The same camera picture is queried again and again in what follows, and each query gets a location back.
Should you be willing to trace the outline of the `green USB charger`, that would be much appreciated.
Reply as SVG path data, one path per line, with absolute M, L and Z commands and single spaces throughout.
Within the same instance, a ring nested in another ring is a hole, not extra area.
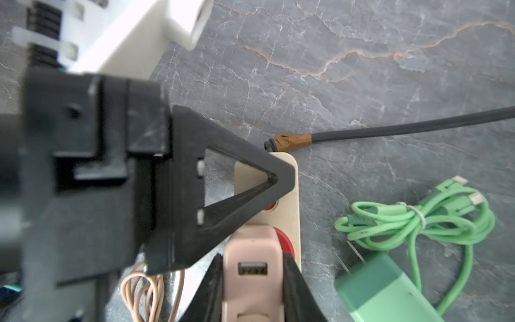
M 405 272 L 386 252 L 362 256 L 347 243 L 360 262 L 336 278 L 334 287 L 354 321 L 442 321 Z

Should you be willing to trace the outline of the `beige power strip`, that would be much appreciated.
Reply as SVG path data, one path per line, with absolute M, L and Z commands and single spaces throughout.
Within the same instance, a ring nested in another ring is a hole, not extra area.
M 295 158 L 286 152 L 274 152 L 276 158 L 289 163 L 295 169 L 295 187 L 276 201 L 273 208 L 263 210 L 247 222 L 248 225 L 269 225 L 283 232 L 292 244 L 295 262 L 302 267 L 300 240 L 299 169 Z M 234 193 L 243 193 L 267 181 L 266 173 L 241 162 L 234 167 Z

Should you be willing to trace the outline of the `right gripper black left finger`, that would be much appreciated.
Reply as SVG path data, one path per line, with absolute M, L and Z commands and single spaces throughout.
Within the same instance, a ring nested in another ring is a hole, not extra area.
M 221 322 L 223 257 L 216 255 L 180 322 Z

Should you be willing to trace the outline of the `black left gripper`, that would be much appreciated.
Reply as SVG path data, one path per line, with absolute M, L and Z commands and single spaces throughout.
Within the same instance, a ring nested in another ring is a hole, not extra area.
M 170 150 L 161 84 L 30 67 L 1 116 L 1 284 L 22 321 L 103 321 L 156 226 Z

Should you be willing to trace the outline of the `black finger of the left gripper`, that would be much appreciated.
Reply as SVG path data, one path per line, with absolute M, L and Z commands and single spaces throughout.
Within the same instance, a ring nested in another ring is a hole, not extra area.
M 188 107 L 175 106 L 170 156 L 155 163 L 152 275 L 188 268 L 295 186 L 295 169 Z

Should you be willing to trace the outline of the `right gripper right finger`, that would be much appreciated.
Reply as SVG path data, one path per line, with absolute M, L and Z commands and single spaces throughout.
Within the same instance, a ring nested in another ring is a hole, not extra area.
M 283 303 L 287 322 L 327 321 L 289 253 L 283 253 Z

